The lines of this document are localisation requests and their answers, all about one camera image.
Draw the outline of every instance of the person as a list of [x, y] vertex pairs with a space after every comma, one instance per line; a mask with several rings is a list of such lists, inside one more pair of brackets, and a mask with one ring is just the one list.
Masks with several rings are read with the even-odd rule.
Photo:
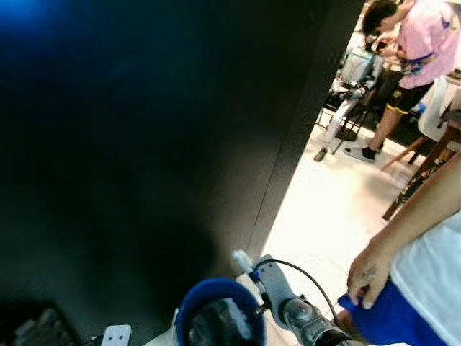
[[460, 153], [372, 238], [347, 286], [339, 326], [355, 339], [461, 345]]
[[346, 148], [345, 154], [374, 162], [384, 140], [427, 93], [435, 78], [455, 69], [460, 42], [460, 20], [449, 4], [441, 0], [406, 0], [401, 5], [391, 0], [373, 2], [364, 16], [362, 32], [391, 32], [400, 23], [400, 31], [389, 40], [380, 54], [400, 60], [403, 78], [393, 92], [375, 137], [367, 148]]

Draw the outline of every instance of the wall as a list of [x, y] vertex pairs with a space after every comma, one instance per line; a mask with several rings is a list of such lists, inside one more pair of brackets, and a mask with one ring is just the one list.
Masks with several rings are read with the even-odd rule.
[[0, 307], [141, 345], [256, 256], [361, 7], [1, 2]]

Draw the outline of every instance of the chair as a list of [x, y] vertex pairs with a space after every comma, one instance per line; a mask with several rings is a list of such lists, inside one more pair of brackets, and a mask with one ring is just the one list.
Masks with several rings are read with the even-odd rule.
[[392, 166], [394, 162], [400, 161], [410, 151], [415, 151], [414, 157], [409, 162], [413, 163], [414, 159], [418, 155], [417, 150], [421, 144], [427, 141], [428, 138], [437, 142], [444, 135], [446, 126], [439, 126], [439, 122], [440, 115], [442, 115], [445, 111], [444, 99], [446, 99], [447, 89], [448, 83], [444, 77], [440, 77], [435, 80], [434, 85], [421, 100], [421, 103], [427, 105], [426, 110], [423, 112], [418, 121], [418, 129], [423, 136], [410, 144], [405, 151], [393, 158], [381, 170], [385, 171], [387, 168]]
[[[434, 164], [434, 160], [439, 157], [440, 153], [445, 148], [450, 148], [453, 151], [460, 151], [461, 150], [461, 89], [455, 89], [455, 96], [451, 102], [450, 111], [446, 114], [448, 121], [447, 122], [440, 122], [438, 119], [437, 130], [443, 130], [444, 133], [442, 134], [441, 138], [439, 139], [437, 145], [431, 150], [427, 158], [424, 160], [423, 164], [419, 167], [418, 171], [413, 175], [411, 178], [411, 182], [417, 178], [420, 173], [425, 172], [427, 169]], [[432, 127], [434, 122], [424, 121], [422, 125], [428, 125]], [[430, 130], [430, 134], [435, 136], [436, 134], [439, 135], [440, 132], [433, 130], [432, 128], [425, 129], [421, 126], [424, 130]], [[394, 200], [394, 202], [390, 205], [388, 210], [385, 212], [384, 216], [382, 217], [384, 220], [389, 220], [399, 205], [403, 202], [405, 197], [406, 188], [400, 192], [400, 195]]]

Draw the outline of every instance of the white tile floor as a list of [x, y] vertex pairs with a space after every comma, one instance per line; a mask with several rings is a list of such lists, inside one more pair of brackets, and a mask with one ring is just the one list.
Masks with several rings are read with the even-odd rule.
[[[314, 128], [264, 253], [307, 270], [335, 303], [346, 292], [352, 260], [383, 227], [382, 214], [424, 158], [419, 157], [415, 166], [397, 163], [381, 172], [380, 167], [404, 149], [387, 140], [375, 164], [346, 156], [342, 149], [351, 142], [345, 142], [334, 156], [328, 153], [322, 162], [314, 162], [324, 133], [318, 126]], [[358, 141], [352, 145], [365, 147], [365, 138], [372, 135], [361, 129]], [[308, 279], [290, 268], [284, 271], [296, 293], [304, 293], [328, 313], [327, 303]], [[283, 331], [281, 335], [288, 345], [297, 344], [291, 335]]]

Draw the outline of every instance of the white chair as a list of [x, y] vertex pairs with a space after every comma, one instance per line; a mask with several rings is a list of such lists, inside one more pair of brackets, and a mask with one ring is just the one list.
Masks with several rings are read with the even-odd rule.
[[[449, 87], [445, 77], [440, 77], [434, 81], [434, 85], [421, 100], [422, 104], [427, 105], [427, 108], [424, 110], [418, 121], [418, 129], [421, 131], [423, 136], [410, 144], [405, 151], [388, 162], [381, 170], [386, 170], [394, 162], [400, 161], [410, 151], [416, 151], [421, 144], [427, 141], [428, 138], [436, 142], [442, 138], [445, 134], [445, 130], [447, 129], [447, 123], [443, 123], [440, 126], [440, 116], [447, 109], [447, 106], [454, 98], [456, 91], [457, 90], [455, 88]], [[460, 145], [455, 142], [451, 142], [447, 147], [453, 151], [459, 151], [461, 149]]]

